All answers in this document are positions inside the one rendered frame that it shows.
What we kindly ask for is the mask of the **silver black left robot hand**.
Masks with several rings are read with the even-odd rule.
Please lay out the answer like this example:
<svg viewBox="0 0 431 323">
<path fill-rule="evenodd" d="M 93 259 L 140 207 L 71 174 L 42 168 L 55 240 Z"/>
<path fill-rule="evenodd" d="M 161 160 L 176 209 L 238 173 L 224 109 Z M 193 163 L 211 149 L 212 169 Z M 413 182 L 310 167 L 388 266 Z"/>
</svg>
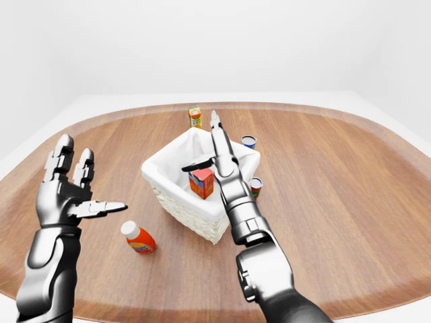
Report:
<svg viewBox="0 0 431 323">
<path fill-rule="evenodd" d="M 36 212 L 42 227 L 78 225 L 82 218 L 104 217 L 127 209 L 122 202 L 92 200 L 90 183 L 94 178 L 94 152 L 86 148 L 75 166 L 73 182 L 68 181 L 74 141 L 64 134 L 48 155 L 45 175 L 36 198 Z"/>
</svg>

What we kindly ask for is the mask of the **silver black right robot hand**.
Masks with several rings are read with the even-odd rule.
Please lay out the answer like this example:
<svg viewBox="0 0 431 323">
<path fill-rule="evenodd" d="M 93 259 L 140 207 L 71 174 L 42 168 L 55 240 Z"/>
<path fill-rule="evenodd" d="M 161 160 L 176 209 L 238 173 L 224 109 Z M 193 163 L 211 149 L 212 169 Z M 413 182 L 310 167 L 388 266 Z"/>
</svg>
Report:
<svg viewBox="0 0 431 323">
<path fill-rule="evenodd" d="M 229 137 L 214 110 L 211 112 L 211 137 L 215 155 L 207 161 L 196 161 L 185 166 L 182 171 L 191 172 L 215 165 L 214 174 L 232 227 L 234 243 L 251 247 L 269 241 L 269 226 L 260 214 L 248 184 L 242 178 Z"/>
</svg>

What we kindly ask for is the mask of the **white wicker basket with liner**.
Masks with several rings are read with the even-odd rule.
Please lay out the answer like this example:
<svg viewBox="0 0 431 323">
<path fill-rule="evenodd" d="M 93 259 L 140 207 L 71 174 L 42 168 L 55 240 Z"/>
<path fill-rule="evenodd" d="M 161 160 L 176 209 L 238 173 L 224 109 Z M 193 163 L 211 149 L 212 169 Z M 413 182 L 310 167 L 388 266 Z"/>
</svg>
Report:
<svg viewBox="0 0 431 323">
<path fill-rule="evenodd" d="M 220 187 L 206 199 L 191 190 L 189 175 L 181 168 L 203 157 L 214 155 L 211 133 L 190 128 L 147 159 L 142 176 L 163 208 L 177 221 L 213 244 L 218 243 L 230 222 L 226 215 Z"/>
</svg>

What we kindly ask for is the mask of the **red orange printed box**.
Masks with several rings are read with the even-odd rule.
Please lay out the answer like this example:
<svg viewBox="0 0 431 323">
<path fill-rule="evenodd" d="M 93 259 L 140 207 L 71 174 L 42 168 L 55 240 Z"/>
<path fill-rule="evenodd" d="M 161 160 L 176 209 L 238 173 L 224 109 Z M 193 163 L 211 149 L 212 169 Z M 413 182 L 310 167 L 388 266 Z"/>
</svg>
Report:
<svg viewBox="0 0 431 323">
<path fill-rule="evenodd" d="M 191 190 L 202 199 L 206 199 L 212 194 L 213 179 L 214 174 L 210 168 L 193 170 L 192 172 L 189 172 L 189 183 Z"/>
</svg>

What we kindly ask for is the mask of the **yellow orange juice carton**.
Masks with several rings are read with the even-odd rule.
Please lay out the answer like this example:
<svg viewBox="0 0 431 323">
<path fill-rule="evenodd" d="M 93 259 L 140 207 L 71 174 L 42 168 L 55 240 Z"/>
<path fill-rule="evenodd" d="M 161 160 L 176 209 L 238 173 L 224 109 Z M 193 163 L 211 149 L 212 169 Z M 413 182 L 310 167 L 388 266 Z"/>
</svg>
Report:
<svg viewBox="0 0 431 323">
<path fill-rule="evenodd" d="M 188 109 L 190 127 L 202 129 L 201 110 L 198 105 Z"/>
</svg>

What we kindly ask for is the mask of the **orange bottle with white cap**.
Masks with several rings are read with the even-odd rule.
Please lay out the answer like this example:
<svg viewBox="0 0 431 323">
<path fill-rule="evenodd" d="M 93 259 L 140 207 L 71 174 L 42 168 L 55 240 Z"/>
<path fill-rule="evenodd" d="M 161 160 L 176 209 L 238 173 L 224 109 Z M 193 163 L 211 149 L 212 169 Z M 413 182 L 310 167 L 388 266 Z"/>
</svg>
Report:
<svg viewBox="0 0 431 323">
<path fill-rule="evenodd" d="M 156 248 L 153 237 L 134 221 L 124 222 L 121 226 L 121 233 L 126 237 L 128 245 L 137 253 L 150 253 Z"/>
</svg>

